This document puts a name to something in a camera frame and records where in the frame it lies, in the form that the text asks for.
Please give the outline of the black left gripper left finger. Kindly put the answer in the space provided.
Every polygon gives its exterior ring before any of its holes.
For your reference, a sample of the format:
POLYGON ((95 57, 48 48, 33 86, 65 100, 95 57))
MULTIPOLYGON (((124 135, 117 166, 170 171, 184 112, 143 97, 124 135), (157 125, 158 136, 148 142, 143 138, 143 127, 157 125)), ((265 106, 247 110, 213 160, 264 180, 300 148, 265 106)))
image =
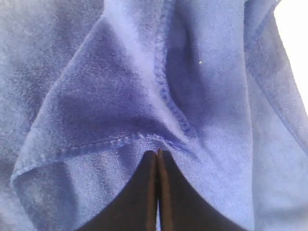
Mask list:
POLYGON ((79 231, 155 231, 157 155, 146 151, 118 196, 79 231))

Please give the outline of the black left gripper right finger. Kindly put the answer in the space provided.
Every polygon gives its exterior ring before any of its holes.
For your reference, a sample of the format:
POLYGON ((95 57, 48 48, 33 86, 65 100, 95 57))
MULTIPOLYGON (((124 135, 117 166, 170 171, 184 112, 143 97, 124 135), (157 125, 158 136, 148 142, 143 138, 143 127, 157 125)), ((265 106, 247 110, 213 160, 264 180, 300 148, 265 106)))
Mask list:
POLYGON ((183 176, 169 151, 157 155, 159 215, 163 231, 242 231, 205 201, 183 176))

